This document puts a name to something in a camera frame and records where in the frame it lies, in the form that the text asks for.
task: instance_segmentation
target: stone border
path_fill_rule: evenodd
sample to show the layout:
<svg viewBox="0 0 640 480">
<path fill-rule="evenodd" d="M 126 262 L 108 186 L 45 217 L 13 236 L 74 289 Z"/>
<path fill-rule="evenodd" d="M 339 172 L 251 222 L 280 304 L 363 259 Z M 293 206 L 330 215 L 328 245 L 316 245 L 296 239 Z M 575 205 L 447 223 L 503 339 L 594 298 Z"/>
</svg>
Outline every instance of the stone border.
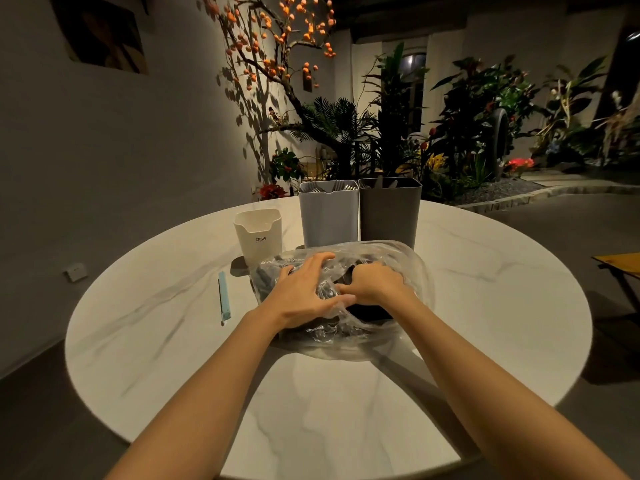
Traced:
<svg viewBox="0 0 640 480">
<path fill-rule="evenodd" d="M 640 194 L 640 185 L 576 185 L 573 187 L 546 187 L 544 189 L 538 189 L 528 194 L 513 195 L 511 197 L 499 198 L 496 200 L 490 200 L 487 202 L 466 203 L 462 205 L 456 205 L 459 209 L 470 210 L 477 214 L 484 214 L 485 212 L 491 212 L 492 210 L 509 209 L 510 207 L 517 207 L 519 205 L 525 205 L 537 200 L 546 199 L 549 197 L 555 197 L 557 195 L 565 194 Z"/>
</svg>

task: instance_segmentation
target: light blue object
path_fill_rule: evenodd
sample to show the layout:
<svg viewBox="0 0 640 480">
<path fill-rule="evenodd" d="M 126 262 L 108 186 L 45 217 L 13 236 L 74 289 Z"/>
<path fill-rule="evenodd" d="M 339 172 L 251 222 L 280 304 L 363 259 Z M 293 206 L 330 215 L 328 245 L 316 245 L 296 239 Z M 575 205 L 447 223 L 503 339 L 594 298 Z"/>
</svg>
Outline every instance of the light blue object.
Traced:
<svg viewBox="0 0 640 480">
<path fill-rule="evenodd" d="M 218 290 L 220 291 L 220 313 L 222 325 L 231 318 L 231 308 L 229 307 L 229 295 L 227 292 L 227 277 L 224 271 L 218 273 Z"/>
</svg>

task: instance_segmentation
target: painting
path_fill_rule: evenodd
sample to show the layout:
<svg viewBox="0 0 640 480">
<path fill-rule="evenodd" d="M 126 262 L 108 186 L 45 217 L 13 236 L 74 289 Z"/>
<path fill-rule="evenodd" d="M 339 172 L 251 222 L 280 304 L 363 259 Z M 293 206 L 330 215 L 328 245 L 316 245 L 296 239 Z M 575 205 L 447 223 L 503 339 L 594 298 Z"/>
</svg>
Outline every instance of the painting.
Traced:
<svg viewBox="0 0 640 480">
<path fill-rule="evenodd" d="M 69 58 L 148 74 L 133 12 L 104 0 L 51 0 Z"/>
</svg>

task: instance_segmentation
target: gravel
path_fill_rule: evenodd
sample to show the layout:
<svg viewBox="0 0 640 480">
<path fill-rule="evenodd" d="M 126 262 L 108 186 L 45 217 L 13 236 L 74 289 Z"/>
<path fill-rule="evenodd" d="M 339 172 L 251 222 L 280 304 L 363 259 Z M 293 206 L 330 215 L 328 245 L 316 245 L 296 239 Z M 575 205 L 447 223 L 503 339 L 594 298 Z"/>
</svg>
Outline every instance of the gravel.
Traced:
<svg viewBox="0 0 640 480">
<path fill-rule="evenodd" d="M 542 188 L 544 187 L 540 184 L 509 177 L 501 179 L 500 182 L 482 184 L 478 188 L 469 190 L 447 203 L 450 205 L 463 205 L 466 203 L 486 202 L 497 198 L 526 194 Z"/>
</svg>

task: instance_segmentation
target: white marble table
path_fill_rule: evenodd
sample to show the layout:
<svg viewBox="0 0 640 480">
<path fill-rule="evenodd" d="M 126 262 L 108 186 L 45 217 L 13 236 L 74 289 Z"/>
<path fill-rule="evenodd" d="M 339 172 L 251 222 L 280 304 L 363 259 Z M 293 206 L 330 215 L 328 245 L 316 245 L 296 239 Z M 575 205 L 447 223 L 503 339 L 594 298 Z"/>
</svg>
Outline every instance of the white marble table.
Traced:
<svg viewBox="0 0 640 480">
<path fill-rule="evenodd" d="M 236 213 L 280 209 L 284 249 L 303 243 L 297 198 L 226 209 L 169 229 L 111 265 L 78 303 L 66 342 L 71 380 L 108 428 L 132 441 L 256 306 Z M 542 246 L 466 210 L 422 202 L 415 250 L 435 282 L 435 311 L 550 404 L 577 379 L 591 344 L 586 299 Z M 220 325 L 217 275 L 233 318 Z M 382 479 L 447 468 L 477 454 L 406 339 L 371 362 L 269 348 L 223 476 Z"/>
</svg>

